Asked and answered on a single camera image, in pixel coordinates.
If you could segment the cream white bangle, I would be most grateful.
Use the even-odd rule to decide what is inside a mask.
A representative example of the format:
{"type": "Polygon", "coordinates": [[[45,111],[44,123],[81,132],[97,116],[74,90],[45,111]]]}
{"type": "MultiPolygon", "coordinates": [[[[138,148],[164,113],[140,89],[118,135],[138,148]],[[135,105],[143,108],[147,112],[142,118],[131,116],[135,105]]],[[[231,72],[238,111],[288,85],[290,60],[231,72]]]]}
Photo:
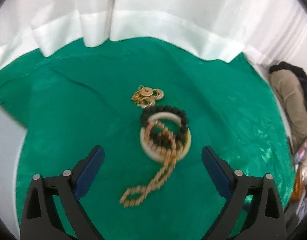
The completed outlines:
{"type": "MultiPolygon", "coordinates": [[[[155,113],[152,116],[148,118],[149,122],[156,121],[156,120],[170,120],[173,121],[178,126],[182,126],[181,124],[181,118],[178,115],[175,115],[174,113],[170,112],[160,112],[155,113]]],[[[141,128],[140,130],[140,144],[142,146],[143,151],[146,153],[148,157],[150,157],[152,160],[163,163],[164,157],[160,155],[157,151],[154,151],[154,149],[149,145],[148,142],[145,142],[145,128],[141,128]]],[[[182,160],[189,152],[190,146],[192,142],[192,137],[190,134],[190,130],[188,129],[185,134],[185,146],[184,150],[177,156],[177,161],[182,160]]]]}

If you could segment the white cardboard tray box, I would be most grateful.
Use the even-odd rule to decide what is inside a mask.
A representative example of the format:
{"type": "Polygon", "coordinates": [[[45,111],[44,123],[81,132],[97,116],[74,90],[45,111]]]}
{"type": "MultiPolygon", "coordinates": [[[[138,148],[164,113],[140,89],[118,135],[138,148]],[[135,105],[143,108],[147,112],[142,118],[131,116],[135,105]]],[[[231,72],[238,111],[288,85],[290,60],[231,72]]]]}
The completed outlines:
{"type": "Polygon", "coordinates": [[[26,134],[27,129],[0,105],[0,218],[16,238],[16,177],[26,134]]]}

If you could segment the beige cushion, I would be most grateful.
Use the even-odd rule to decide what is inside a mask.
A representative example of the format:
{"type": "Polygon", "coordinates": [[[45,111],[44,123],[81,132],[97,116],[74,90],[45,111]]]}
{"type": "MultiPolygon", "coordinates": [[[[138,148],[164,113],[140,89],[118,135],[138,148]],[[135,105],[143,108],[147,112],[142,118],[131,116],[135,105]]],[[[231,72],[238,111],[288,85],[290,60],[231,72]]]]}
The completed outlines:
{"type": "Polygon", "coordinates": [[[307,109],[300,81],[292,71],[282,69],[272,72],[269,82],[288,115],[293,146],[299,148],[307,138],[307,109]]]}

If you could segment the dark purple clothing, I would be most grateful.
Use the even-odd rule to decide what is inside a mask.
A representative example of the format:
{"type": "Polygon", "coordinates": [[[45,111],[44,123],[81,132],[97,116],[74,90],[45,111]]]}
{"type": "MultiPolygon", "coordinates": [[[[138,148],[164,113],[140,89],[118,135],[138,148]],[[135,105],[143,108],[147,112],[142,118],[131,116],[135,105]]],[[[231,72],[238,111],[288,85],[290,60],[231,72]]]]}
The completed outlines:
{"type": "Polygon", "coordinates": [[[284,70],[290,70],[299,79],[299,81],[301,83],[301,87],[302,87],[303,92],[304,92],[305,103],[306,103],[306,106],[307,106],[307,74],[306,74],[306,72],[300,67],[296,67],[292,64],[289,64],[289,63],[282,61],[277,65],[271,66],[269,68],[269,73],[272,74],[273,72],[283,70],[283,69],[284,70]]]}

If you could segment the green satin cloth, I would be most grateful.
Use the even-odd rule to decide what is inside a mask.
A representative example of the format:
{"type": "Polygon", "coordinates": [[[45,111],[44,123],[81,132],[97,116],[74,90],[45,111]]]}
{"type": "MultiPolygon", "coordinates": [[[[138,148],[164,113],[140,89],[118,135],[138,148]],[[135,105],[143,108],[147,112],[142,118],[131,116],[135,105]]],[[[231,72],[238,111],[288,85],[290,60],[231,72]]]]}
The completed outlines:
{"type": "Polygon", "coordinates": [[[95,145],[105,161],[81,204],[105,239],[201,239],[225,203],[201,161],[207,145],[246,175],[272,174],[283,204],[292,193],[295,173],[275,97],[243,54],[225,63],[153,38],[95,48],[77,40],[3,68],[0,104],[28,130],[16,177],[18,216],[34,174],[57,176],[95,145]],[[139,142],[141,109],[131,100],[139,86],[161,89],[160,105],[185,111],[192,144],[159,190],[125,208],[125,190],[148,184],[160,169],[139,142]]]}

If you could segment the gold coin charm cluster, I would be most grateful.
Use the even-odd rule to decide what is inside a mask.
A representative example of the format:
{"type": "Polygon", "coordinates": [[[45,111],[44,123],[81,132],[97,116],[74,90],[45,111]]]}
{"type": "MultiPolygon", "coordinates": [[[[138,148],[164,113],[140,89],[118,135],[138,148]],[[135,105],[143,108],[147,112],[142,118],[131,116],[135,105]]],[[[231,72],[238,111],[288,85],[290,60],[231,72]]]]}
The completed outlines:
{"type": "Polygon", "coordinates": [[[164,98],[164,92],[158,88],[139,86],[131,100],[142,109],[154,106],[156,101],[164,98]]]}

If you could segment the white curtain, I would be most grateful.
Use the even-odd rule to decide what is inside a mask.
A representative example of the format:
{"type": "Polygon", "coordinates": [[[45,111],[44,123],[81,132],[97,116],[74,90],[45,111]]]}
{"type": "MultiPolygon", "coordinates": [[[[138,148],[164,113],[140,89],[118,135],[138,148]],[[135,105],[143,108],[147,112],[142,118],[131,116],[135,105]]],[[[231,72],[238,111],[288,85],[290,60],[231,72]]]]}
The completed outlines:
{"type": "Polygon", "coordinates": [[[50,56],[79,38],[154,37],[204,59],[286,61],[307,70],[307,14],[297,0],[4,0],[0,70],[39,49],[50,56]]]}

